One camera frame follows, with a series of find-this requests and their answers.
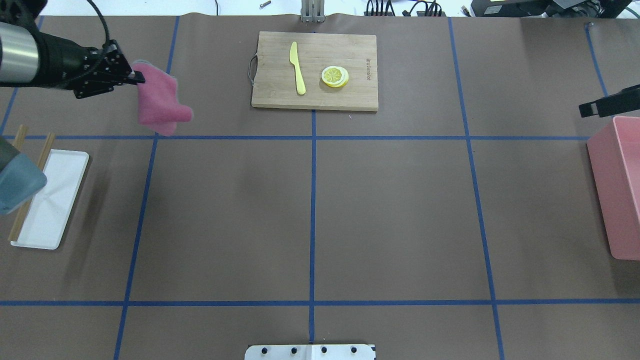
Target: yellow knife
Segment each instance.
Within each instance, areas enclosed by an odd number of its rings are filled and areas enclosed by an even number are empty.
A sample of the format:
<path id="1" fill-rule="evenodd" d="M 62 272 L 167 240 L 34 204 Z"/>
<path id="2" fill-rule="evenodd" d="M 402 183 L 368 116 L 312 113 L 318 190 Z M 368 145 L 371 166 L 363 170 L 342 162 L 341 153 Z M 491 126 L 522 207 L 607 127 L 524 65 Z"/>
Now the yellow knife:
<path id="1" fill-rule="evenodd" d="M 307 88 L 305 87 L 305 81 L 302 79 L 302 71 L 300 71 L 300 62 L 298 62 L 298 43 L 291 43 L 291 50 L 289 50 L 289 62 L 296 68 L 296 91 L 298 94 L 305 95 Z"/>

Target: wooden cutting board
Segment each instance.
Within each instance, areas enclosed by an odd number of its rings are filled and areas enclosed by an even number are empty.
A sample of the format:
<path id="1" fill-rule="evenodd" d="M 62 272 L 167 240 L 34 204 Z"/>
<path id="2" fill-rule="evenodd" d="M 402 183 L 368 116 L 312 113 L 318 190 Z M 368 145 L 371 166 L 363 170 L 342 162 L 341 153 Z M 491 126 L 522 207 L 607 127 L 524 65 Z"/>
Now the wooden cutting board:
<path id="1" fill-rule="evenodd" d="M 307 92 L 298 95 L 292 42 L 298 43 L 298 59 Z M 277 33 L 261 31 L 258 66 L 251 105 L 256 108 L 317 110 L 378 110 L 378 46 L 375 35 Z M 347 69 L 349 83 L 326 86 L 320 75 L 327 66 Z"/>

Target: lemon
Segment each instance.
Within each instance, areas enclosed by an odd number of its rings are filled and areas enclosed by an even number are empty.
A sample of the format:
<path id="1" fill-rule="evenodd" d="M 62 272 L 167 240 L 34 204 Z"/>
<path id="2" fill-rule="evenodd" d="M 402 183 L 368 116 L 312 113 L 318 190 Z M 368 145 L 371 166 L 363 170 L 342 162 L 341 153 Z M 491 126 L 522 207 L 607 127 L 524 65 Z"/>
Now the lemon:
<path id="1" fill-rule="evenodd" d="M 340 88 L 349 81 L 347 69 L 340 66 L 329 66 L 322 70 L 322 81 L 332 88 Z"/>

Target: pink box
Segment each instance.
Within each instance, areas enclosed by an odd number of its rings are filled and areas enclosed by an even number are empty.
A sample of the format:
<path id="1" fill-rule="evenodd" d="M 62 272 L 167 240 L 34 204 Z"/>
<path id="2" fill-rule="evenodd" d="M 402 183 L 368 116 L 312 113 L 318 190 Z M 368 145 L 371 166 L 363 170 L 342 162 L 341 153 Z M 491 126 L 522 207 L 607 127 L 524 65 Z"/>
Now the pink box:
<path id="1" fill-rule="evenodd" d="M 640 260 L 640 117 L 614 117 L 587 148 L 611 255 Z"/>

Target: wooden stick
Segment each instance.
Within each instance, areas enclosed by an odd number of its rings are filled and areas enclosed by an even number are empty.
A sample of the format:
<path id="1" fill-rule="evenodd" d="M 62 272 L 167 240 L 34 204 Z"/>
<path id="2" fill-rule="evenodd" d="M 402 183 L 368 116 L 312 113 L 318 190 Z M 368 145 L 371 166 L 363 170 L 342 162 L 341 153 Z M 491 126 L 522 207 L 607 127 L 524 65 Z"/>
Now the wooden stick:
<path id="1" fill-rule="evenodd" d="M 56 139 L 56 135 L 53 133 L 49 133 L 47 135 L 47 139 L 44 142 L 44 146 L 42 147 L 42 152 L 40 153 L 40 158 L 38 159 L 38 168 L 40 171 L 44 170 L 44 165 L 47 163 L 47 159 L 49 158 L 49 153 L 51 152 L 51 147 L 53 146 L 53 141 Z M 29 213 L 29 208 L 31 207 L 31 199 L 22 204 L 22 206 L 18 209 L 18 213 L 13 221 L 13 226 L 11 228 L 11 232 L 9 233 L 9 241 L 17 241 L 20 236 L 20 232 L 22 231 L 22 226 L 24 225 L 24 221 L 27 219 L 27 214 Z"/>
<path id="2" fill-rule="evenodd" d="M 13 147 L 18 151 L 22 149 L 22 144 L 24 144 L 24 138 L 27 137 L 27 131 L 29 131 L 29 127 L 25 125 L 20 125 L 18 127 L 18 133 L 15 135 L 13 139 Z"/>

